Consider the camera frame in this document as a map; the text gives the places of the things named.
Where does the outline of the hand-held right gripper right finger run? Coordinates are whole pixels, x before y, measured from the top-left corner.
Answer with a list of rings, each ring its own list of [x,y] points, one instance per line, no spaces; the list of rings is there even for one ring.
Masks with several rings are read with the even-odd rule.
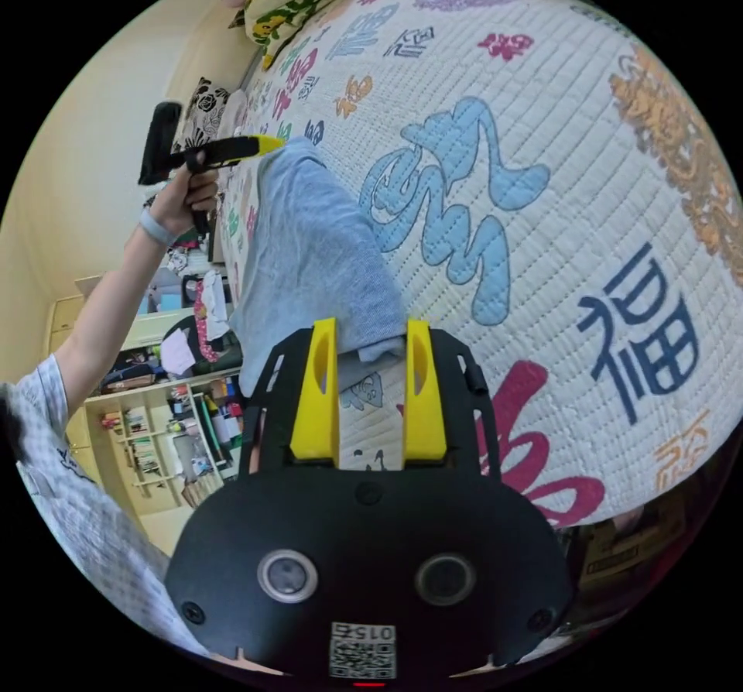
[[[402,418],[403,462],[442,462],[447,439],[430,327],[423,320],[410,319],[407,324]]]

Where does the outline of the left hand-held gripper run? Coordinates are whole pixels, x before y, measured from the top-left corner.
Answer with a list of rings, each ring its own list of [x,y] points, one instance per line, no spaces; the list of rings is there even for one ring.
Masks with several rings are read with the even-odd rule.
[[[271,152],[281,149],[285,144],[286,140],[284,138],[266,134],[241,135],[209,142],[198,149],[189,149],[184,154],[177,153],[170,155],[168,159],[168,176],[172,177],[173,173],[184,163],[188,164],[190,170],[196,171],[197,166],[192,163],[192,159],[199,152],[204,154],[204,160],[202,162],[204,169],[219,171],[232,167],[244,159],[266,156]],[[207,220],[207,213],[197,213],[194,215],[194,228],[197,228],[200,233],[205,232],[201,224]]]

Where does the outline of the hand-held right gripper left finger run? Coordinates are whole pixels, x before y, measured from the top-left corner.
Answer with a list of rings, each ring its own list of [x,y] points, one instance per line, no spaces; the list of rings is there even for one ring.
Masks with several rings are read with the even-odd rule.
[[[340,462],[337,321],[317,321],[310,336],[300,397],[290,441],[302,462]]]

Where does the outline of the person's left hand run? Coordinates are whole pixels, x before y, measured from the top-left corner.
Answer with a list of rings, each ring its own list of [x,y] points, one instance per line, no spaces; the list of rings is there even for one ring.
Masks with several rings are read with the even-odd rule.
[[[149,214],[168,234],[173,243],[194,227],[194,215],[214,209],[217,201],[218,172],[203,167],[204,154],[199,152],[192,163],[196,171],[184,163],[149,206]]]

